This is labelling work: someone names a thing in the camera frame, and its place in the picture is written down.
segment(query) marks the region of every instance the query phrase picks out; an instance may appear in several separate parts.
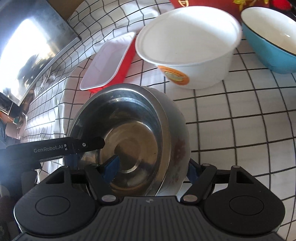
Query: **enamel bowl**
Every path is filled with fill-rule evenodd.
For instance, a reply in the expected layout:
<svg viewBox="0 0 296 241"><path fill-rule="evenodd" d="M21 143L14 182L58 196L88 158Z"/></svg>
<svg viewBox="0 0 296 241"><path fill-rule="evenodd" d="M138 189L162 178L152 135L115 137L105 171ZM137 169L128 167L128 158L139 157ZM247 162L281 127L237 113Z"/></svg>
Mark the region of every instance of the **enamel bowl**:
<svg viewBox="0 0 296 241"><path fill-rule="evenodd" d="M296 72L296 22L264 7L242 11L242 28L260 61L279 74Z"/></svg>

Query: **white tablecloth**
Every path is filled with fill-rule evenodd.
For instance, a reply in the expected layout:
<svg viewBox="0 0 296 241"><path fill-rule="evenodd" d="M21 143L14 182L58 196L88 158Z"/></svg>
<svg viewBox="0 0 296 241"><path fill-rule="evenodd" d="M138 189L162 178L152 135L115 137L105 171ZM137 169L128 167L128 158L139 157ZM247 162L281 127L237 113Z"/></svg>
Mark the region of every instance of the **white tablecloth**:
<svg viewBox="0 0 296 241"><path fill-rule="evenodd" d="M139 32L151 19L173 9L166 0L88 0L69 19L81 36L38 81L23 142L65 137L78 110L91 97L79 83L94 54L111 38ZM125 83L166 93L182 111L190 132L192 158L219 169L240 165L273 191L286 207L279 234L296 239L296 74L266 69L245 39L229 75L213 87L187 90L164 78L152 64L134 57ZM39 180L62 164L46 162ZM190 186L184 182L178 196ZM218 185L216 190L225 188Z"/></svg>

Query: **screw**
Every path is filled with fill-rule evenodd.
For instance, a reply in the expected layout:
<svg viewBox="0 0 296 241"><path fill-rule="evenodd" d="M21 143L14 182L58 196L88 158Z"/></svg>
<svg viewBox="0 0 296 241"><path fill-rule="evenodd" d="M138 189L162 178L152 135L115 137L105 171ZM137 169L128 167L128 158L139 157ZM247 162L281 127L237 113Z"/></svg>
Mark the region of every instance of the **screw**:
<svg viewBox="0 0 296 241"><path fill-rule="evenodd" d="M114 202L116 200L116 197L114 195L104 195L102 197L102 201L104 202Z"/></svg>
<svg viewBox="0 0 296 241"><path fill-rule="evenodd" d="M183 197L183 200L186 202L195 202L195 201L197 201L197 196L192 195L192 194L188 194Z"/></svg>

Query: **metal bowl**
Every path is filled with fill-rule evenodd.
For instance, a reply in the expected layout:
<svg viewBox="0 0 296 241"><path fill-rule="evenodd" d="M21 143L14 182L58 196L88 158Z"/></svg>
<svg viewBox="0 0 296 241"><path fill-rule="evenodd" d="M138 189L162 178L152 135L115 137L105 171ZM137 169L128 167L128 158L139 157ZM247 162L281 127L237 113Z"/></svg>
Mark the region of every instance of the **metal bowl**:
<svg viewBox="0 0 296 241"><path fill-rule="evenodd" d="M190 147L185 120L173 101L157 91L156 94L169 101L167 108L174 113L173 122L178 123L181 131L185 130L177 137L181 155L176 158L178 150L174 145L178 141L172 136L175 130L172 132L164 109L167 104L161 104L152 91L157 90L132 84L105 88L81 108L69 132L69 136L78 139L101 136L105 140L103 149L83 155L78 162L79 169L89 163L102 164L114 154L119 156L120 171L110 184L119 196L155 196L162 189L166 190L165 195L175 195L186 176ZM186 171L180 172L181 168L177 171L183 159Z"/></svg>

